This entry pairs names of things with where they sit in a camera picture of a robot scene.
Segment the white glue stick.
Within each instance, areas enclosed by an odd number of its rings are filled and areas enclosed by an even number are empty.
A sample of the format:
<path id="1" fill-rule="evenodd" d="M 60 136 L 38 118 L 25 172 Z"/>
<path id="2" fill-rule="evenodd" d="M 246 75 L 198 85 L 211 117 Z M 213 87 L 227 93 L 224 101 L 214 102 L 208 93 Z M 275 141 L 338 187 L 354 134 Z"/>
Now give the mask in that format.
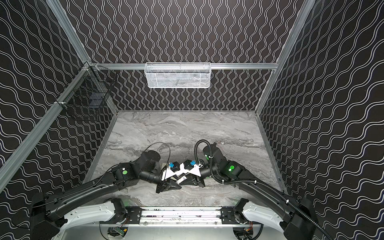
<path id="1" fill-rule="evenodd" d="M 177 181 L 176 181 L 176 183 L 177 184 L 181 184 L 183 181 L 185 181 L 187 179 L 187 177 L 185 177 L 185 176 L 183 176 L 183 177 L 181 177 L 180 179 L 178 179 Z"/>

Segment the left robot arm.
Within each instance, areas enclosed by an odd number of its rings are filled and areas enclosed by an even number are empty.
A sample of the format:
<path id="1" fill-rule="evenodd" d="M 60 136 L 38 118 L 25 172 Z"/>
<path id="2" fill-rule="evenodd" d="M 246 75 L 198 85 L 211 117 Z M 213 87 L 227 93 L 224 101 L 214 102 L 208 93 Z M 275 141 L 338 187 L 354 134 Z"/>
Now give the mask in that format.
<path id="1" fill-rule="evenodd" d="M 30 238 L 48 240 L 67 223 L 64 216 L 92 200 L 136 185 L 140 180 L 157 184 L 157 193 L 179 190 L 174 180 L 162 180 L 153 170 L 161 159 L 158 152 L 142 152 L 132 162 L 112 166 L 102 176 L 61 194 L 37 193 L 30 207 Z"/>

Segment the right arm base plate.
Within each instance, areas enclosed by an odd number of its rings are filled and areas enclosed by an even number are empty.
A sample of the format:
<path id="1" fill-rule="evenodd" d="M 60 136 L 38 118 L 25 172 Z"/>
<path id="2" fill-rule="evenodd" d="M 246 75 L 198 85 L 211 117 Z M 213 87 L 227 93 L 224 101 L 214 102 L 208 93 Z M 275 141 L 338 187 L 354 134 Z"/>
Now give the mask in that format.
<path id="1" fill-rule="evenodd" d="M 222 207 L 220 212 L 220 219 L 224 225 L 244 223 L 242 213 L 235 207 Z"/>

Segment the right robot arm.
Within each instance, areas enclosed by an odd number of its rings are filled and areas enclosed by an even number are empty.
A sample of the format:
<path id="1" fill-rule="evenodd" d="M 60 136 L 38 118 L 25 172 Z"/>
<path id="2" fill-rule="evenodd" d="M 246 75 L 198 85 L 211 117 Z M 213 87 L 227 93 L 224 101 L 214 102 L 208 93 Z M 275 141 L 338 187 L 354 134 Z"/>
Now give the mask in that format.
<path id="1" fill-rule="evenodd" d="M 197 151 L 201 143 L 207 144 L 203 153 L 208 164 L 199 169 L 199 175 L 185 175 L 186 179 L 180 183 L 181 185 L 204 187 L 204 179 L 212 177 L 222 185 L 237 186 L 240 190 L 260 199 L 282 218 L 283 223 L 279 226 L 282 227 L 283 234 L 288 240 L 311 240 L 313 238 L 319 223 L 311 201 L 305 198 L 295 200 L 261 181 L 241 164 L 228 161 L 216 143 L 210 144 L 206 140 L 199 140 L 194 148 L 196 162 L 199 161 Z"/>

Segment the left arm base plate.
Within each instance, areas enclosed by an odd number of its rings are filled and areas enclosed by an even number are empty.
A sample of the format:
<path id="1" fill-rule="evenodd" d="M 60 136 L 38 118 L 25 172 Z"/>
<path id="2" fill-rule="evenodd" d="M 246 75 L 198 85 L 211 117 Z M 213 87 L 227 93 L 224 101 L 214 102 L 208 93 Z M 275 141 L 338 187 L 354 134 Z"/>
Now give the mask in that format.
<path id="1" fill-rule="evenodd" d="M 126 207 L 124 225 L 139 224 L 142 218 L 143 209 L 140 207 Z"/>

